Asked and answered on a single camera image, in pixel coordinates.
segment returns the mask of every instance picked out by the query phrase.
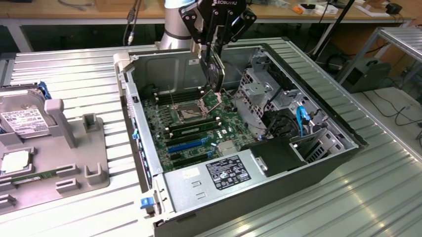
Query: circuit board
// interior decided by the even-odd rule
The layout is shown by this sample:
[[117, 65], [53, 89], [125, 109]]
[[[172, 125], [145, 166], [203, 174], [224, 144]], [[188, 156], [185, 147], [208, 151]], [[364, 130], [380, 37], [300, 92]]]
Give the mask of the circuit board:
[[[219, 103], [217, 95], [207, 93], [203, 96], [201, 106], [208, 113], [197, 109], [199, 100], [184, 101], [169, 105], [157, 105], [153, 100], [144, 100], [143, 107], [148, 121], [149, 131], [153, 138], [153, 143], [157, 151], [157, 157], [164, 169], [164, 172], [176, 170], [184, 166], [203, 162], [187, 162], [189, 158], [203, 155], [205, 160], [227, 155], [227, 152], [236, 152], [240, 148], [255, 141], [253, 136], [244, 126], [244, 122], [233, 109], [233, 104], [229, 101], [229, 95], [220, 94], [221, 103]], [[183, 132], [191, 132], [199, 136], [203, 142], [200, 146], [184, 149], [176, 152], [171, 151], [175, 146], [168, 146], [172, 138], [168, 137], [165, 128], [169, 126], [185, 126], [188, 124], [201, 123], [200, 131], [185, 129]]]

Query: green circuit board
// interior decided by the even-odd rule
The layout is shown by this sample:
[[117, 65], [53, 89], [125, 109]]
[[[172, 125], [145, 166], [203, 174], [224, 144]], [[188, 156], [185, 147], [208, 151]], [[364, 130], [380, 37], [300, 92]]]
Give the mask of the green circuit board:
[[[235, 147], [231, 148], [231, 151], [239, 151], [244, 145], [255, 141], [248, 128], [244, 126], [244, 122], [237, 112], [232, 111], [233, 105], [225, 93], [220, 94], [220, 100], [221, 103], [215, 107], [215, 109], [211, 110], [211, 108], [217, 104], [217, 96], [213, 93], [208, 93], [204, 96], [204, 107], [211, 110], [208, 114], [204, 114], [201, 111], [199, 111], [199, 100], [184, 101], [160, 106], [155, 103], [155, 100], [143, 101], [149, 131], [164, 172], [169, 172], [181, 167], [203, 162], [201, 160], [199, 162], [189, 162], [181, 166], [175, 165], [180, 160], [196, 157], [203, 154], [208, 155], [207, 160], [225, 155], [227, 153], [224, 153], [217, 146], [221, 142], [231, 141]], [[217, 121], [205, 122], [207, 120], [212, 120], [215, 117], [219, 117]], [[171, 141], [173, 137], [172, 139], [168, 137], [165, 127], [175, 127], [183, 124], [192, 124], [195, 122], [201, 124], [199, 126], [191, 126], [193, 129], [185, 128], [177, 134], [180, 135], [183, 132], [188, 132], [189, 134], [192, 133], [201, 139], [205, 139], [204, 144], [175, 153], [168, 153], [168, 148], [173, 146], [167, 146], [165, 143]], [[180, 158], [171, 159], [171, 155], [173, 154], [179, 154]]]

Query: warning label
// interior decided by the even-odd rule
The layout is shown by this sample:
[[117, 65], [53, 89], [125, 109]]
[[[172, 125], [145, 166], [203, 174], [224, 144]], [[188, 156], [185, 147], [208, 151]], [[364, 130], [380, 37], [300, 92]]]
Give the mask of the warning label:
[[17, 135], [48, 130], [38, 109], [5, 112], [0, 115]]
[[207, 169], [217, 190], [223, 190], [251, 179], [239, 156], [207, 164]]

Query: workbench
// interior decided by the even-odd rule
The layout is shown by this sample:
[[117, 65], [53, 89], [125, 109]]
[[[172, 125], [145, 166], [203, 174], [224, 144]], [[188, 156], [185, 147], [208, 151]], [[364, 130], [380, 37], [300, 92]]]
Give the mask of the workbench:
[[[87, 3], [91, 0], [73, 0], [72, 3]], [[137, 24], [163, 24], [164, 23], [164, 4], [163, 0], [144, 0], [145, 10], [140, 11]], [[287, 0], [292, 5], [296, 0]], [[256, 23], [318, 23], [320, 15], [302, 14], [299, 15], [291, 9], [277, 8], [272, 5], [263, 6], [252, 4], [249, 6], [257, 16]], [[16, 42], [20, 52], [30, 52], [30, 43], [25, 38], [20, 26], [26, 25], [124, 25], [127, 23], [127, 12], [99, 12], [95, 6], [85, 7], [85, 11], [80, 11], [72, 7], [61, 5], [56, 0], [33, 0], [32, 3], [9, 3], [0, 2], [0, 23], [6, 26], [12, 38]], [[334, 22], [342, 12], [335, 15], [327, 14], [322, 23]], [[414, 16], [404, 10], [400, 11], [403, 19], [396, 17], [370, 17], [354, 6], [350, 8], [342, 23], [403, 23], [408, 25]]]
[[[356, 130], [368, 147], [319, 184], [200, 236], [420, 236], [420, 155], [290, 41], [252, 39], [233, 45], [263, 42]], [[1, 233], [18, 237], [131, 237], [151, 233], [139, 210], [139, 179], [112, 55], [155, 49], [145, 45], [18, 53], [16, 60], [9, 61], [12, 67], [2, 70], [12, 74], [10, 84], [42, 78], [52, 97], [64, 100], [69, 120], [84, 113], [96, 113], [103, 118], [111, 183], [104, 189], [0, 216]]]

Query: motherboard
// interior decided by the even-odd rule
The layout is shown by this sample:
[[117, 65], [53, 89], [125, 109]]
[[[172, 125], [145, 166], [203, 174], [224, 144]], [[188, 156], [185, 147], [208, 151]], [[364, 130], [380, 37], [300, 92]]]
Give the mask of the motherboard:
[[229, 155], [255, 141], [225, 91], [203, 89], [199, 98], [188, 101], [183, 94], [167, 98], [143, 101], [164, 172]]

